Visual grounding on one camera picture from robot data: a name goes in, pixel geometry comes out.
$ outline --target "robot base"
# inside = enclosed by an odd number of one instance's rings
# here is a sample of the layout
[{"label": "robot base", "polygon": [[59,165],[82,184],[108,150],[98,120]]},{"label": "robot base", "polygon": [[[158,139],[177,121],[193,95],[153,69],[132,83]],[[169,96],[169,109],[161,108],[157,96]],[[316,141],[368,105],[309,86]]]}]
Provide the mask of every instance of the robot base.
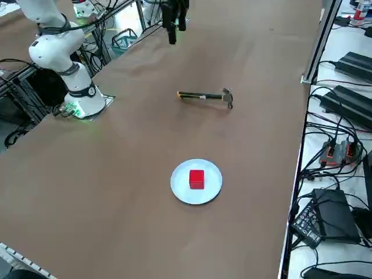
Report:
[{"label": "robot base", "polygon": [[64,114],[73,115],[79,119],[101,112],[106,106],[106,101],[97,86],[95,89],[96,94],[93,97],[78,98],[67,94],[59,110]]}]

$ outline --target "hammer head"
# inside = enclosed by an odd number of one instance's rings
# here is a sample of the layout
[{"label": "hammer head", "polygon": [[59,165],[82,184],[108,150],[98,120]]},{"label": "hammer head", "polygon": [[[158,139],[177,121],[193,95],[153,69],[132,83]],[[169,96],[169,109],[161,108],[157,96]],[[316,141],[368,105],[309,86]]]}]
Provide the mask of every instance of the hammer head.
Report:
[{"label": "hammer head", "polygon": [[225,95],[222,96],[222,100],[224,102],[227,102],[227,107],[229,109],[232,109],[233,108],[233,95],[226,88],[223,88],[223,92],[225,93]]}]

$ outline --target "black equipment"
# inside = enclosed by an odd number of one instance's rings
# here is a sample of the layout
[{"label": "black equipment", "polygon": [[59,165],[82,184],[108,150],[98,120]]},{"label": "black equipment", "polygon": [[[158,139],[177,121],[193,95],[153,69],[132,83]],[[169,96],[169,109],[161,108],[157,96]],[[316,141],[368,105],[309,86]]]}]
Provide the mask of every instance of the black equipment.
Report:
[{"label": "black equipment", "polygon": [[318,246],[321,241],[321,235],[313,201],[310,201],[298,214],[291,227],[295,230],[297,237],[310,248],[314,249]]},{"label": "black equipment", "polygon": [[372,129],[372,100],[340,85],[321,97],[320,106]]},{"label": "black equipment", "polygon": [[304,279],[371,279],[369,277],[354,275],[354,274],[342,274],[334,271],[325,269],[318,269],[313,267],[309,269],[303,275]]},{"label": "black equipment", "polygon": [[372,58],[348,52],[335,63],[336,71],[372,83]]},{"label": "black equipment", "polygon": [[314,189],[312,196],[322,238],[358,244],[359,232],[343,190]]},{"label": "black equipment", "polygon": [[189,8],[189,0],[168,0],[161,3],[163,14],[163,27],[167,29],[169,44],[176,44],[176,20],[178,18],[178,29],[186,31],[186,14]]}]

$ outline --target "hammer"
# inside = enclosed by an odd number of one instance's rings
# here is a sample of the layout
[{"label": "hammer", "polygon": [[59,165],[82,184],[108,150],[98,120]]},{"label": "hammer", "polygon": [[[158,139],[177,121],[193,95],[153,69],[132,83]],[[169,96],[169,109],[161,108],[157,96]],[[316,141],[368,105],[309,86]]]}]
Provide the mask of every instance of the hammer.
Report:
[{"label": "hammer", "polygon": [[203,100],[220,100],[223,102],[227,102],[227,107],[229,109],[233,108],[233,95],[229,90],[223,88],[222,90],[224,95],[222,94],[204,94],[204,93],[189,93],[189,92],[177,92],[177,96],[181,99],[183,98],[194,98],[194,99],[203,99]]}]

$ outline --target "electronic device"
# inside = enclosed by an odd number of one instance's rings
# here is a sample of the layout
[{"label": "electronic device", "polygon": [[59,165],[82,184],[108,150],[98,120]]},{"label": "electronic device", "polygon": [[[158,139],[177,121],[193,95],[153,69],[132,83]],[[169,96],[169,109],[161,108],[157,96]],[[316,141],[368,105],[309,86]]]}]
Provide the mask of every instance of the electronic device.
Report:
[{"label": "electronic device", "polygon": [[340,85],[321,97],[320,106],[372,129],[372,99]]},{"label": "electronic device", "polygon": [[364,180],[366,182],[367,202],[372,210],[372,152],[363,159]]},{"label": "electronic device", "polygon": [[360,242],[343,190],[314,189],[312,197],[320,234],[324,240],[348,244]]},{"label": "electronic device", "polygon": [[372,83],[372,58],[348,52],[335,63],[336,71]]},{"label": "electronic device", "polygon": [[[322,149],[326,146],[330,146],[330,141],[326,141]],[[345,163],[353,162],[355,159],[355,152],[352,150],[351,146],[352,143],[350,141],[342,141],[340,144],[336,144],[333,152],[330,152],[331,147],[328,147],[320,155],[319,163],[324,166],[341,166]]]},{"label": "electronic device", "polygon": [[163,27],[168,32],[169,44],[174,45],[176,37],[176,20],[178,18],[178,30],[186,31],[186,14],[189,8],[189,0],[167,0],[160,4],[163,15]]},{"label": "electronic device", "polygon": [[319,269],[317,267],[312,267],[309,269],[304,273],[303,277],[304,279],[371,279],[370,277],[337,273],[334,271]]},{"label": "electronic device", "polygon": [[297,215],[291,227],[295,230],[295,234],[310,248],[314,249],[319,245],[321,235],[313,201],[310,201]]}]

